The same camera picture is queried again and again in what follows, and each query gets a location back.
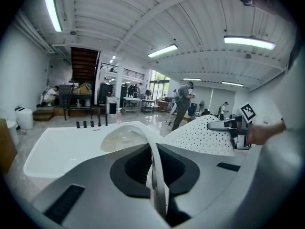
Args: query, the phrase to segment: ceiling light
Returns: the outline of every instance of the ceiling light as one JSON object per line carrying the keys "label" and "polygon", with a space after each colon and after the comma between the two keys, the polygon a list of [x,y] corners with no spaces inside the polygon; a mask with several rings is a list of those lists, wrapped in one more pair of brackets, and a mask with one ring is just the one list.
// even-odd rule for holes
{"label": "ceiling light", "polygon": [[153,58],[153,57],[158,56],[160,54],[163,54],[163,53],[166,53],[166,52],[169,52],[169,51],[173,51],[173,50],[176,50],[176,49],[178,49],[176,44],[169,45],[166,48],[163,48],[159,51],[156,51],[156,52],[153,52],[153,53],[149,54],[148,57]]}
{"label": "ceiling light", "polygon": [[61,25],[59,23],[59,19],[58,19],[57,12],[56,12],[55,0],[44,0],[44,1],[47,5],[49,16],[51,18],[54,29],[57,32],[61,32]]}
{"label": "ceiling light", "polygon": [[273,42],[245,36],[224,36],[224,42],[250,45],[254,47],[266,48],[269,50],[273,50],[275,48],[275,44]]}
{"label": "ceiling light", "polygon": [[184,81],[201,81],[199,78],[183,78]]}
{"label": "ceiling light", "polygon": [[244,86],[243,84],[232,83],[232,82],[222,82],[222,84],[233,85],[233,86]]}

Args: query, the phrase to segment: white bathtub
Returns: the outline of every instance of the white bathtub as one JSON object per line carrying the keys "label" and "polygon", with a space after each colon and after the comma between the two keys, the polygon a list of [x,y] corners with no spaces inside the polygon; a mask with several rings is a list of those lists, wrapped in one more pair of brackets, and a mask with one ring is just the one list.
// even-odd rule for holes
{"label": "white bathtub", "polygon": [[[110,132],[123,125],[134,125],[142,130],[147,129],[156,142],[162,140],[158,133],[139,121],[93,128],[48,128],[30,152],[23,166],[23,172],[39,189],[44,189],[81,162],[107,154],[108,152],[101,150],[102,141]],[[143,139],[134,138],[124,147],[141,143],[143,143]]]}

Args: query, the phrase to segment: floor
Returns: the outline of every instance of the floor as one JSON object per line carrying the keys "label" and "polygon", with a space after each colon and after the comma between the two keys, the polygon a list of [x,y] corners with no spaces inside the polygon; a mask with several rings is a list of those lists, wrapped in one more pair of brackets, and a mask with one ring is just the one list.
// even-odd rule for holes
{"label": "floor", "polygon": [[[122,116],[122,122],[138,120],[148,126],[150,129],[160,132],[160,135],[165,136],[170,132],[170,128],[168,127],[168,117],[168,113],[158,112],[155,112],[154,114],[140,113],[139,115],[127,113],[125,116]],[[11,164],[8,174],[5,176],[5,180],[11,191],[23,197],[28,202],[30,202],[39,193],[39,189],[27,179],[22,169],[33,146],[48,127],[76,126],[76,121],[79,121],[81,125],[83,121],[87,121],[87,125],[90,125],[90,120],[90,116],[82,116],[70,117],[67,121],[65,121],[63,116],[57,116],[52,118],[49,122],[36,122],[34,127],[31,130],[28,130],[26,133],[19,130],[18,136],[20,142],[16,146],[18,153]],[[93,116],[93,120],[95,124],[98,123],[97,116]],[[109,124],[115,122],[115,118],[108,119]],[[105,124],[105,118],[103,115],[101,115],[101,124]]]}

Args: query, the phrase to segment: white bin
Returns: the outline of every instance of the white bin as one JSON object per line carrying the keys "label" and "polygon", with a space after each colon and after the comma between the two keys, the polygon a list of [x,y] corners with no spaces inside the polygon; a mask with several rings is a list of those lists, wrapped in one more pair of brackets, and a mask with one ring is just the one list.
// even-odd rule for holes
{"label": "white bin", "polygon": [[33,111],[19,107],[16,109],[17,122],[22,130],[32,129],[34,126]]}
{"label": "white bin", "polygon": [[16,122],[11,120],[6,120],[6,125],[8,127],[10,137],[14,145],[16,146],[19,143],[19,137],[17,135],[17,130],[16,130]]}

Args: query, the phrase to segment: white column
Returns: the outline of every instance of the white column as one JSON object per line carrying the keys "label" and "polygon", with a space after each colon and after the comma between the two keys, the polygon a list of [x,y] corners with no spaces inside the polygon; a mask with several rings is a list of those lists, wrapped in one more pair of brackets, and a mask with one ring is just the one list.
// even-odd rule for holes
{"label": "white column", "polygon": [[122,87],[122,80],[123,80],[123,65],[118,64],[118,73],[115,79],[115,89],[114,89],[114,96],[117,98],[121,97],[121,87]]}

